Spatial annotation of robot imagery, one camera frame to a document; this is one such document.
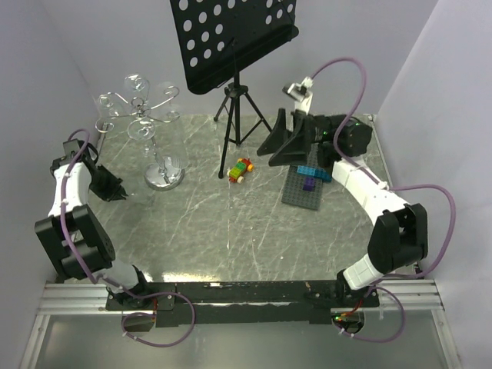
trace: black music stand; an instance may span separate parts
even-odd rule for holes
[[[231,99],[218,177],[224,177],[228,143],[239,146],[259,126],[270,125],[240,84],[239,72],[299,34],[294,25],[296,0],[170,0],[184,73],[190,92],[203,95],[233,78],[214,117]],[[260,120],[241,138],[240,97]],[[234,117],[235,140],[229,138]]]

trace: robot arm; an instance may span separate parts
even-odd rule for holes
[[[338,273],[339,295],[365,288],[384,275],[427,257],[427,212],[420,204],[409,205],[387,183],[379,180],[360,156],[367,151],[372,128],[350,120],[339,138],[341,150],[352,157],[354,166],[335,151],[334,131],[344,115],[331,117],[309,115],[313,94],[311,78],[302,83],[286,85],[283,92],[294,99],[294,130],[286,131],[285,110],[272,133],[258,149],[259,155],[273,154],[270,166],[304,165],[313,144],[317,144],[317,160],[322,168],[331,171],[332,178],[343,185],[366,211],[374,230],[367,253],[355,264]],[[369,178],[369,172],[378,183]]]
[[[65,156],[55,159],[50,168],[56,179],[55,200],[48,217],[36,222],[35,232],[53,263],[59,280],[81,280],[87,276],[66,246],[60,224],[60,205],[62,179],[70,161],[82,146],[82,141],[70,140],[63,146]],[[143,274],[134,266],[116,259],[111,239],[88,206],[89,190],[104,201],[124,200],[127,196],[121,186],[122,180],[104,166],[96,166],[97,159],[92,159],[90,150],[97,154],[95,148],[89,145],[75,163],[67,180],[65,217],[71,239],[93,274],[119,281],[136,294],[141,294],[147,291]],[[122,289],[112,285],[109,288],[116,298],[124,297]]]

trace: gray lego baseplate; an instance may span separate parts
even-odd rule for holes
[[[317,145],[313,145],[313,148],[307,157],[306,165],[312,168],[319,168],[317,165]],[[323,181],[319,178],[315,178],[314,191],[305,191],[302,189],[305,178],[304,175],[298,174],[297,166],[290,166],[287,177],[285,178],[282,202],[301,208],[318,210],[321,204]]]

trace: tripod leg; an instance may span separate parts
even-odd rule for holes
[[[264,118],[264,116],[262,115],[260,109],[258,109],[258,106],[256,106],[256,104],[254,103],[253,99],[251,98],[251,96],[246,92],[244,94],[244,96],[246,96],[246,99],[249,101],[249,103],[251,104],[251,106],[253,107],[254,111],[256,111],[256,114],[258,114],[258,117],[260,117],[260,121],[262,121],[264,123],[264,125],[267,126],[268,130],[271,132],[271,127],[270,125],[268,124],[267,120]]]
[[[230,95],[225,94],[225,98],[221,104],[221,107],[218,109],[217,114],[214,116],[214,121],[218,121],[219,115],[222,113],[222,110],[225,108],[225,105],[228,103],[228,98],[230,98]]]
[[[239,100],[240,100],[240,95],[236,96],[236,99],[235,99],[235,123],[236,125],[234,126],[234,130],[236,132],[236,146],[239,147],[239,145],[241,144],[241,122],[240,122],[240,119],[241,119],[241,113],[240,113],[240,110],[239,110]]]
[[[221,167],[218,170],[218,177],[220,179],[224,177],[225,156],[228,153],[229,134],[231,133],[233,115],[234,115],[234,99],[231,99],[231,109],[229,110],[228,126],[225,130],[225,136],[224,136],[224,149],[222,150]]]

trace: gray table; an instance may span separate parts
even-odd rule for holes
[[[242,119],[246,131],[255,117]],[[274,117],[267,120],[274,124]],[[140,201],[104,203],[91,196],[91,208],[120,259],[153,281],[279,281],[332,279],[365,254],[371,222],[338,183],[324,185],[319,211],[281,202],[288,168],[271,168],[268,156],[256,155],[265,127],[242,147],[229,145],[226,167],[241,157],[255,166],[244,183],[231,184],[217,178],[224,119],[215,123],[209,115],[188,115],[181,124],[190,166],[183,182],[168,192],[145,187],[141,169],[152,159],[144,158],[142,143],[129,140],[126,125],[105,137],[100,163],[123,178]],[[158,141],[163,134],[158,126]],[[374,138],[366,161],[386,180]]]

